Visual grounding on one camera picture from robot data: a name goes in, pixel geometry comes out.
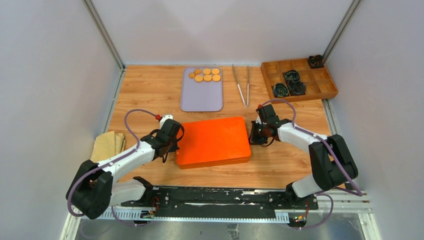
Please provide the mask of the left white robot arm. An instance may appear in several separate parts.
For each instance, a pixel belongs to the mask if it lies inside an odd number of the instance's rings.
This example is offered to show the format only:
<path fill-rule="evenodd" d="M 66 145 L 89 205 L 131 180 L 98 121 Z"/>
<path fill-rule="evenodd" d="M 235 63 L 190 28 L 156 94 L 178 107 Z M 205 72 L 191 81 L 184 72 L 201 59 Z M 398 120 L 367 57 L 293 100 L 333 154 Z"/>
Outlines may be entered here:
<path fill-rule="evenodd" d="M 136 138 L 136 144 L 106 160 L 84 161 L 66 193 L 67 207 L 75 217 L 94 220 L 110 207 L 125 202 L 137 202 L 146 207 L 156 203 L 153 185 L 142 177 L 120 182 L 135 168 L 161 158 L 166 162 L 168 154 L 178 150 L 185 129 L 172 115 L 157 116 L 159 128 Z"/>

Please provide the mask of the lavender cookie tray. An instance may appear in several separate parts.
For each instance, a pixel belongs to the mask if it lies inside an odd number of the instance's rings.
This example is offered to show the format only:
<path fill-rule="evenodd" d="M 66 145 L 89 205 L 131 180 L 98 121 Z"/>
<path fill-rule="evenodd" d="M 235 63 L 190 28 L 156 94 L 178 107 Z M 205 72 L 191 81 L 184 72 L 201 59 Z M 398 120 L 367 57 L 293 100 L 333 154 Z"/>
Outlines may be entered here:
<path fill-rule="evenodd" d="M 220 69 L 221 80 L 196 82 L 189 78 L 195 69 Z M 218 112 L 223 108 L 223 73 L 218 66 L 189 66 L 183 70 L 180 109 L 184 112 Z"/>

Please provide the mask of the orange box lid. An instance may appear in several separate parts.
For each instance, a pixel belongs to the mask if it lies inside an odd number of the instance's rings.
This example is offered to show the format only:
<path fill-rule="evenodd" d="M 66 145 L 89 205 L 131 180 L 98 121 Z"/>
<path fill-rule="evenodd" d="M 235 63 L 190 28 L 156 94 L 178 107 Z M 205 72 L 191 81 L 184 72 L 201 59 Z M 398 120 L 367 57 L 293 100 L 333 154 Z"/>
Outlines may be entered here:
<path fill-rule="evenodd" d="M 251 157 L 242 116 L 185 122 L 176 164 L 182 170 L 247 163 Z"/>

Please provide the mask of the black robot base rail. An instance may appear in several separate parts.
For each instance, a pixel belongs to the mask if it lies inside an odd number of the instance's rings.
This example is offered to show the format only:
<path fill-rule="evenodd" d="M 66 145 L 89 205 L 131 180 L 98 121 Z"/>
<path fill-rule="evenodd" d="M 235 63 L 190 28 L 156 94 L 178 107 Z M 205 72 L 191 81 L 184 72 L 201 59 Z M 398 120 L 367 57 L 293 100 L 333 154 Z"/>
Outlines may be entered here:
<path fill-rule="evenodd" d="M 269 220 L 277 211 L 304 214 L 319 208 L 315 196 L 293 202 L 284 189 L 189 186 L 155 186 L 121 206 L 151 208 L 157 217 L 211 220 Z"/>

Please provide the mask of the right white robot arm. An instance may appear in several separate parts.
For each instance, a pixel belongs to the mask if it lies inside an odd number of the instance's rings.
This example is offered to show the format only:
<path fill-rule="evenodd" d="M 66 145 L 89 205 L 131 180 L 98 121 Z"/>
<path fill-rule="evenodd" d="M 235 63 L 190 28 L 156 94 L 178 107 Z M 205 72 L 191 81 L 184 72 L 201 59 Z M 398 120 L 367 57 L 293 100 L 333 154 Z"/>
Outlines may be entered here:
<path fill-rule="evenodd" d="M 358 168 L 344 138 L 339 134 L 322 135 L 298 126 L 295 119 L 280 119 L 271 104 L 256 109 L 252 121 L 250 145 L 267 147 L 274 141 L 291 144 L 309 155 L 311 174 L 286 186 L 285 201 L 298 209 L 306 198 L 337 188 L 359 175 Z"/>

